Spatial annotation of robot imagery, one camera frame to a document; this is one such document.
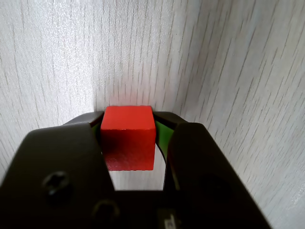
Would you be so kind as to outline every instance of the wooden block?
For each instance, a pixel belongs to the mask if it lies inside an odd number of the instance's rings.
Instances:
[[[156,127],[150,106],[109,106],[101,125],[109,171],[153,170]]]

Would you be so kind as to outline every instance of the white wood grain surface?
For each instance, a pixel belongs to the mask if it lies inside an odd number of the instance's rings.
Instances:
[[[304,5],[0,1],[0,176],[30,130],[151,105],[204,124],[273,227],[303,228]]]

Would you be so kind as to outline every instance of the screw head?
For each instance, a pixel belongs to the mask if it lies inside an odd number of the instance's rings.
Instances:
[[[66,197],[71,188],[68,174],[63,171],[51,173],[44,178],[42,187],[49,198]]]

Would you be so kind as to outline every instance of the red cube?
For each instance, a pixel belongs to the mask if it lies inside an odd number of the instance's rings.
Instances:
[[[156,127],[150,106],[109,106],[101,125],[109,171],[153,170]]]

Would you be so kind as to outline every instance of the screw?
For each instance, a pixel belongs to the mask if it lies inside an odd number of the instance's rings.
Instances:
[[[67,173],[57,171],[49,174],[42,182],[46,195],[52,199],[61,199],[70,192],[70,181]]]

